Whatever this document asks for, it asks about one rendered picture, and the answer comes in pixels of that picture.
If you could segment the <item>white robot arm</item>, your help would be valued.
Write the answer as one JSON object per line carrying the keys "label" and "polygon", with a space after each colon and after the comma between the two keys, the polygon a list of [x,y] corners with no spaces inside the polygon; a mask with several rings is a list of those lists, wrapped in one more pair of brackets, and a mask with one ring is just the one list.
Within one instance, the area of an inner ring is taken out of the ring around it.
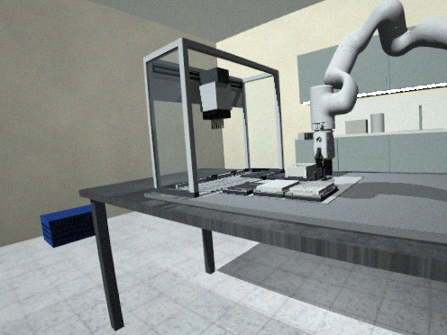
{"label": "white robot arm", "polygon": [[[346,114],[353,109],[359,89],[350,73],[358,55],[368,46],[377,29],[382,49],[392,57],[402,56],[417,47],[447,50],[447,17],[425,18],[409,31],[401,2],[383,0],[358,30],[341,40],[324,74],[325,85],[309,89],[310,132],[332,131],[335,129],[335,115]],[[341,91],[334,94],[334,89]],[[310,132],[298,133],[298,140],[313,140],[314,134]]]}

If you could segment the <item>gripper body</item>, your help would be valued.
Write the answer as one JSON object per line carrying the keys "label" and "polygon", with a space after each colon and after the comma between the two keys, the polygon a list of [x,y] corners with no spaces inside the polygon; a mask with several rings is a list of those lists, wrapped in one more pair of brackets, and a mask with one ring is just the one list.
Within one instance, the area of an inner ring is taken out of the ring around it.
{"label": "gripper body", "polygon": [[313,132],[315,134],[314,151],[316,153],[318,148],[321,148],[322,150],[320,158],[326,158],[326,160],[328,160],[335,157],[333,132],[334,131]]}

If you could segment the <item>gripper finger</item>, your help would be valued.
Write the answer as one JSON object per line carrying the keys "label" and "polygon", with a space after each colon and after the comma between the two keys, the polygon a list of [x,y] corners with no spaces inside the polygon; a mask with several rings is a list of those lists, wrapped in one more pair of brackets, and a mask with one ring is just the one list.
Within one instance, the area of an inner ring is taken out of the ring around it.
{"label": "gripper finger", "polygon": [[333,174],[333,162],[332,162],[332,159],[328,159],[328,160],[325,159],[324,167],[325,167],[326,175],[327,176],[331,176]]}
{"label": "gripper finger", "polygon": [[[316,154],[315,154],[315,163],[316,163],[316,177],[317,178],[325,178],[325,158],[320,158],[322,153],[321,148],[318,148]],[[323,163],[322,163],[323,161]]]}

